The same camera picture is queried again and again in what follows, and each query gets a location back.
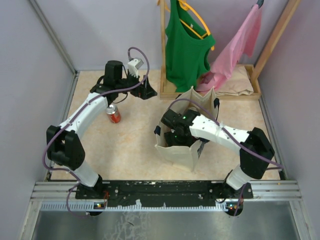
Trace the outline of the beige canvas tote bag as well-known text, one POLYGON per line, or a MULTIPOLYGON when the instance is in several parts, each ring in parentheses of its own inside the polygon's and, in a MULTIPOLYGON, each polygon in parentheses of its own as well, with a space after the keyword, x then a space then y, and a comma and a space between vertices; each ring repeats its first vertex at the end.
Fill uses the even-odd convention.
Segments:
MULTIPOLYGON (((201 95, 191 88, 187 92, 180 94, 173 101, 169 109, 173 110, 176 114, 183 114, 187 110, 193 110, 198 111, 206 117, 212 115, 214 118, 217 118, 219 115, 219 107, 220 100, 213 89, 205 95, 201 95)), ((171 128, 164 123, 161 121, 158 122, 154 130, 156 136, 155 148, 161 157, 170 162, 174 167, 192 172, 208 141, 196 138, 197 141, 191 146, 168 146, 164 133, 170 130, 171 128)))

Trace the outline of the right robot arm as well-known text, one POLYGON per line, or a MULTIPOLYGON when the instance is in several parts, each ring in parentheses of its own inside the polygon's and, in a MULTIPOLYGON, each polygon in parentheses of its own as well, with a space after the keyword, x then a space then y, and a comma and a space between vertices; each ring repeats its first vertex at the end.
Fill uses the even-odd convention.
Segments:
POLYGON ((167 110, 161 123, 170 129, 164 134, 168 146, 190 146, 195 140, 222 145, 239 155, 239 164, 226 177, 223 192, 235 198, 241 187, 264 176, 275 151, 260 128, 251 131, 217 123, 193 109, 185 113, 167 110))

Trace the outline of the red Coke can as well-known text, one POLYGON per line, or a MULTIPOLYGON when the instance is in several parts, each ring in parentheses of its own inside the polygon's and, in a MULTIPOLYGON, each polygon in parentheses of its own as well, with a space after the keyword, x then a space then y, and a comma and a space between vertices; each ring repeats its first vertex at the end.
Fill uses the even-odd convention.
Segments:
POLYGON ((121 114, 119 112, 118 107, 115 104, 110 104, 106 108, 106 113, 108 115, 109 120, 112 123, 117 124, 121 121, 121 114))

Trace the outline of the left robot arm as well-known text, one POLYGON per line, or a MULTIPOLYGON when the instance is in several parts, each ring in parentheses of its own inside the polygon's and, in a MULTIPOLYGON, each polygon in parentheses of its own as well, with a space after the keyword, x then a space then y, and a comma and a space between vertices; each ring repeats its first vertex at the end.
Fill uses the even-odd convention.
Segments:
POLYGON ((140 79, 138 70, 143 65, 140 58, 130 58, 127 73, 123 76, 123 63, 110 60, 104 75, 91 88, 85 101, 59 126, 51 125, 46 131, 47 157, 60 169, 70 172, 77 181, 86 186, 86 192, 97 199, 103 195, 101 176, 85 161, 81 138, 96 117, 106 111, 119 94, 131 94, 142 100, 157 96, 150 86, 148 76, 140 79))

